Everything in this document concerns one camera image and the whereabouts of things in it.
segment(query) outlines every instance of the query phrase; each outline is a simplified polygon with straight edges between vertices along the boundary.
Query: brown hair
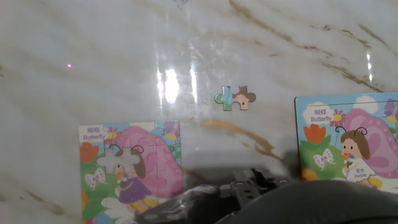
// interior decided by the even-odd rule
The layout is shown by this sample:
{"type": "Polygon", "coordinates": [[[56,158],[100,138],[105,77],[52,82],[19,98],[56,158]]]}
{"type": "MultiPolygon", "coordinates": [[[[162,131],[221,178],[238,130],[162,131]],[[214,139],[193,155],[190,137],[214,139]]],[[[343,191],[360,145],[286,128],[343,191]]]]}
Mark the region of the brown hair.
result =
{"type": "Polygon", "coordinates": [[[347,139],[353,140],[359,148],[359,151],[364,159],[369,159],[371,157],[369,151],[368,140],[365,138],[365,134],[362,133],[358,128],[357,130],[348,131],[341,136],[341,143],[345,142],[347,139]]]}
{"type": "Polygon", "coordinates": [[[239,87],[239,92],[237,94],[232,94],[232,98],[235,99],[238,95],[244,95],[247,99],[249,99],[249,102],[253,102],[256,100],[256,94],[254,93],[248,93],[248,86],[241,86],[239,87]]]}
{"type": "Polygon", "coordinates": [[[144,163],[144,158],[142,158],[141,153],[144,152],[144,149],[142,146],[139,146],[142,148],[142,152],[139,152],[138,149],[135,149],[136,146],[131,148],[131,155],[137,155],[139,156],[139,163],[138,164],[133,164],[134,169],[136,170],[137,176],[141,179],[145,178],[147,175],[146,169],[145,169],[145,163],[144,163]]]}
{"type": "MultiPolygon", "coordinates": [[[[136,174],[139,178],[143,179],[147,175],[145,169],[144,158],[142,158],[141,153],[144,152],[144,148],[142,146],[136,145],[131,148],[131,155],[132,156],[139,156],[139,163],[133,164],[134,170],[136,170],[136,174]]],[[[115,156],[119,157],[123,155],[123,150],[120,150],[115,154],[115,156]]]]}

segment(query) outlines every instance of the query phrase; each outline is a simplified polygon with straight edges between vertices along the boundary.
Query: orange flower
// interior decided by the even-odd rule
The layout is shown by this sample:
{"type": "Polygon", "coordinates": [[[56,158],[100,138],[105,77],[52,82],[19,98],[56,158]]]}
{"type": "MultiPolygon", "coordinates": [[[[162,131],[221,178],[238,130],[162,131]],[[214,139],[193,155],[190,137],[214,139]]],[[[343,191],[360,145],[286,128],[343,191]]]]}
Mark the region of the orange flower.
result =
{"type": "Polygon", "coordinates": [[[82,207],[83,211],[86,209],[88,202],[89,202],[89,200],[88,200],[88,196],[87,196],[86,192],[81,192],[81,207],[82,207]]]}
{"type": "Polygon", "coordinates": [[[318,176],[312,170],[301,167],[301,181],[318,180],[318,176]]]}
{"type": "Polygon", "coordinates": [[[319,144],[326,136],[326,127],[319,128],[317,124],[311,124],[311,127],[304,127],[304,134],[310,143],[319,144]]]}
{"type": "Polygon", "coordinates": [[[350,153],[344,152],[344,154],[343,154],[343,160],[347,160],[347,159],[349,158],[350,155],[351,155],[350,153]]]}
{"type": "Polygon", "coordinates": [[[95,158],[97,158],[99,151],[99,146],[93,146],[89,142],[83,142],[83,145],[80,147],[80,160],[86,163],[91,163],[95,158]]]}

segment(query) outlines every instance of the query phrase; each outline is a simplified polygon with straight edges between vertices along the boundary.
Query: jigsaw puzzle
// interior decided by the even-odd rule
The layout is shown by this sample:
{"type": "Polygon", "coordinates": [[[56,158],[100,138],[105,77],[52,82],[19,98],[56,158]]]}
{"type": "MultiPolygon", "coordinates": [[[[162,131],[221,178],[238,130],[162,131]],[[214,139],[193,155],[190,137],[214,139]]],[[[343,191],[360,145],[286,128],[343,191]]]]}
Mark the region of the jigsaw puzzle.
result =
{"type": "Polygon", "coordinates": [[[256,100],[254,93],[248,93],[247,86],[239,86],[239,92],[232,94],[230,86],[223,86],[223,94],[217,94],[215,101],[218,104],[223,104],[224,111],[231,111],[233,103],[239,103],[241,110],[249,109],[249,102],[256,100]]]}
{"type": "Polygon", "coordinates": [[[79,127],[83,223],[124,224],[180,194],[180,123],[79,127]]]}
{"type": "Polygon", "coordinates": [[[301,96],[295,107],[303,181],[398,194],[398,93],[301,96]]]}

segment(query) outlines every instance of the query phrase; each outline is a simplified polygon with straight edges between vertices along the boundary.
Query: white marble countertop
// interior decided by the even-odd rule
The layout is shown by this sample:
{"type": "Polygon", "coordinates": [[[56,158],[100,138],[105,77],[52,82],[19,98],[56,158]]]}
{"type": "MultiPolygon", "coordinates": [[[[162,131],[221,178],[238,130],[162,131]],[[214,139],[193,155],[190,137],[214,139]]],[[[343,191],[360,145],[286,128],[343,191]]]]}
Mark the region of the white marble countertop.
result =
{"type": "Polygon", "coordinates": [[[398,3],[0,1],[0,223],[81,223],[78,126],[177,119],[185,184],[297,177],[294,98],[398,90],[398,3]],[[224,112],[223,85],[257,95],[224,112]]]}

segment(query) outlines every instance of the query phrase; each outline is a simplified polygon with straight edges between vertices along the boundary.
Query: small butterfly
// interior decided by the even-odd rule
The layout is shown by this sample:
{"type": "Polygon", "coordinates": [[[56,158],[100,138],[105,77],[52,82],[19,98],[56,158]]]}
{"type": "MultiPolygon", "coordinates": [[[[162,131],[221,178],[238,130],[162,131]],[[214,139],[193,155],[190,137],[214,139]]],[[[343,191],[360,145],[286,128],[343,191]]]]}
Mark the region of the small butterfly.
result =
{"type": "Polygon", "coordinates": [[[398,120],[398,106],[397,106],[397,103],[398,102],[396,102],[393,99],[388,99],[387,100],[386,106],[384,107],[384,109],[386,110],[384,112],[386,117],[392,116],[392,117],[395,117],[396,120],[398,120]]]}
{"type": "Polygon", "coordinates": [[[323,151],[323,155],[314,155],[313,160],[320,168],[322,168],[321,171],[323,171],[323,168],[325,168],[328,163],[336,164],[333,162],[333,154],[331,153],[330,149],[323,151]]]}
{"type": "Polygon", "coordinates": [[[98,168],[95,171],[94,175],[93,174],[86,174],[85,175],[85,180],[86,180],[86,183],[90,187],[92,187],[93,190],[95,190],[95,187],[98,184],[100,184],[100,183],[106,184],[106,182],[105,182],[105,180],[106,180],[105,179],[105,172],[101,168],[98,168]]]}

